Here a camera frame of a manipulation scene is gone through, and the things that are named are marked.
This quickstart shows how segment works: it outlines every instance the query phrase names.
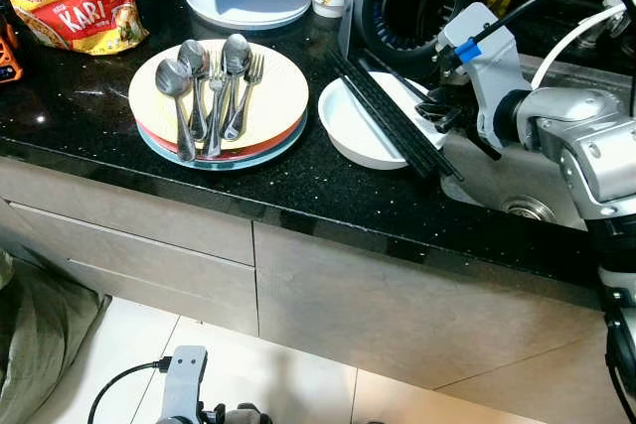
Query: fork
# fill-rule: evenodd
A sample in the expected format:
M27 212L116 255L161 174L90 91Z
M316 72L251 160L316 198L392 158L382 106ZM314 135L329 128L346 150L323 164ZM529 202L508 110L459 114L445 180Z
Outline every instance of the fork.
M223 137L228 141L234 141L242 134L243 123L245 121L245 115L247 113L247 105L249 104L249 98L253 88L262 81L262 72L264 69L265 58L263 55L254 54L254 57L249 64L249 70L245 72L245 82L247 87L242 94L240 103L238 104L237 111L233 118L230 118L230 123L224 131Z
M211 56L211 58L213 60L210 60L208 77L210 79L210 89L213 93L213 99L212 109L206 119L208 132L203 143L203 154L209 158L216 158L221 154L221 112L223 110L228 83L226 82L226 73L223 71L221 59L217 56Z

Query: gray cloth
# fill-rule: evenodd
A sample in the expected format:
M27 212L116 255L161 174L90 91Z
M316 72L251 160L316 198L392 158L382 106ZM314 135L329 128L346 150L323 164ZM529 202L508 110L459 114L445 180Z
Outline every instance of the gray cloth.
M24 424L73 362L103 299L0 249L0 424Z

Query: blue clip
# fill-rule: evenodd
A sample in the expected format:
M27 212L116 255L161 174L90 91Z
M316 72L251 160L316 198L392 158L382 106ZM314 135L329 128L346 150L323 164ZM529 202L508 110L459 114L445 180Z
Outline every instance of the blue clip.
M475 57L479 57L481 55L481 50L479 50L479 47L477 46L477 44L475 44L475 41L473 39L468 39L466 43L460 45L455 49L455 55L459 57L461 63L467 64Z

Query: chopsticks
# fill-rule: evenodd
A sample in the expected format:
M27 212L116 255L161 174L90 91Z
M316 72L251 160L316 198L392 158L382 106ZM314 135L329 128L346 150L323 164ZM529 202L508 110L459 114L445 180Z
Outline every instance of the chopsticks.
M438 169L446 176L454 175L463 181L461 174L417 129L368 71L346 60L339 52L332 51L330 56L345 85L422 178Z

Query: white cable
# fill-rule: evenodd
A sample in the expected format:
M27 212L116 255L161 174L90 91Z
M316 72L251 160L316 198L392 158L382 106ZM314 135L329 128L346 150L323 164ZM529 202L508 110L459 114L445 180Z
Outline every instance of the white cable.
M550 65L553 63L556 57L567 47L576 37L578 37L583 32L591 29L596 24L603 22L617 14L620 14L625 10L625 4L621 3L620 5L615 5L614 7L610 7L609 9L603 10L597 14L588 17L587 19L581 21L576 28L574 28L569 34L563 37L560 42L558 42L555 47L550 51L550 53L544 58L541 65L537 69L535 76L533 77L533 81L530 83L533 89L537 89L541 84L546 72L550 68Z

